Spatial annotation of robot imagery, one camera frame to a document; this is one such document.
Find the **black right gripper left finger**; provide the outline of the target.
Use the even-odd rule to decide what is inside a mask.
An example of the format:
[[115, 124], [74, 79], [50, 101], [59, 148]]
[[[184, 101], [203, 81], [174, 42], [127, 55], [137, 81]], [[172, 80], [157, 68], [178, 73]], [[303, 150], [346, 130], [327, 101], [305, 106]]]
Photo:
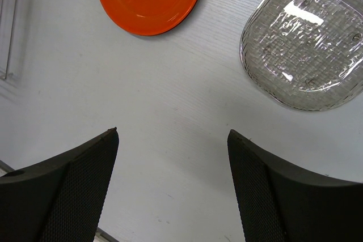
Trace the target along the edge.
[[1, 176], [1, 241], [93, 241], [118, 147], [112, 128]]

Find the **black plate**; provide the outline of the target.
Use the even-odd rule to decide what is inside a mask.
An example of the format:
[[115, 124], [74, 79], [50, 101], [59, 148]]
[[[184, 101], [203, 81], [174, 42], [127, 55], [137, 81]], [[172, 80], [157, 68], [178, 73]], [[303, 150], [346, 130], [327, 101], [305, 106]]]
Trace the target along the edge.
[[176, 25], [175, 27], [171, 28], [166, 32], [162, 32], [160, 34], [151, 35], [151, 36], [135, 35], [135, 34], [133, 34], [133, 36], [141, 40], [157, 40], [161, 39], [162, 37], [169, 37], [175, 35], [176, 33], [183, 31], [183, 29], [188, 28], [191, 24], [193, 24], [197, 20], [197, 18], [200, 15], [200, 10], [203, 9], [203, 5], [204, 5], [204, 0], [197, 0], [190, 13], [178, 25]]

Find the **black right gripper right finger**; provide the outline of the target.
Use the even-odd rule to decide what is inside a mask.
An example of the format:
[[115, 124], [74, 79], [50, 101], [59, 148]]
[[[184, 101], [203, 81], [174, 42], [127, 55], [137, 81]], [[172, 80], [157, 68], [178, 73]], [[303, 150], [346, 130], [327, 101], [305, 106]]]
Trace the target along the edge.
[[362, 184], [306, 170], [235, 130], [227, 148], [246, 241], [362, 240]]

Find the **clear ribbed glass plate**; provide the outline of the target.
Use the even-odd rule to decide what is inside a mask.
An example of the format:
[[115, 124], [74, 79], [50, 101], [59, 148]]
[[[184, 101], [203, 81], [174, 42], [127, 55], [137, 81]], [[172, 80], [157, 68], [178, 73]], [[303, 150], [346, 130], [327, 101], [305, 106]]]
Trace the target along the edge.
[[239, 47], [248, 76], [279, 103], [337, 108], [362, 93], [362, 0], [262, 0]]

